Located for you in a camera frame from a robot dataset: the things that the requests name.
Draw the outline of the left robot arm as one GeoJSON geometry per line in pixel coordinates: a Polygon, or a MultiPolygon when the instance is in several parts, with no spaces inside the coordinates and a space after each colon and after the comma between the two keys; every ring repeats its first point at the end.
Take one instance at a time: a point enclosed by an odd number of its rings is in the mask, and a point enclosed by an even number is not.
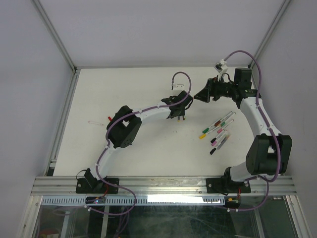
{"type": "Polygon", "coordinates": [[[118,193],[117,188],[109,188],[109,183],[118,183],[117,178],[107,178],[118,153],[132,145],[140,127],[158,119],[185,119],[185,111],[190,108],[193,97],[186,91],[177,96],[162,99],[158,104],[133,110],[127,105],[121,107],[106,127],[106,146],[97,162],[83,170],[84,177],[77,178],[76,193],[118,193]]]}

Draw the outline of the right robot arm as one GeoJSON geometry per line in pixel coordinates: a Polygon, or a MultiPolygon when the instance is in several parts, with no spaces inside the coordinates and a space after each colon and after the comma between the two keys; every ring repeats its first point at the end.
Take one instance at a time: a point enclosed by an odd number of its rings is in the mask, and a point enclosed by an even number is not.
{"type": "Polygon", "coordinates": [[[236,192],[254,179],[274,182],[288,166],[292,139],[272,124],[259,91],[252,89],[251,76],[251,69],[236,68],[232,81],[225,82],[220,75],[210,78],[194,96],[194,99],[205,103],[217,101],[220,97],[232,99],[246,117],[254,136],[245,162],[228,167],[223,176],[212,182],[215,192],[236,192]]]}

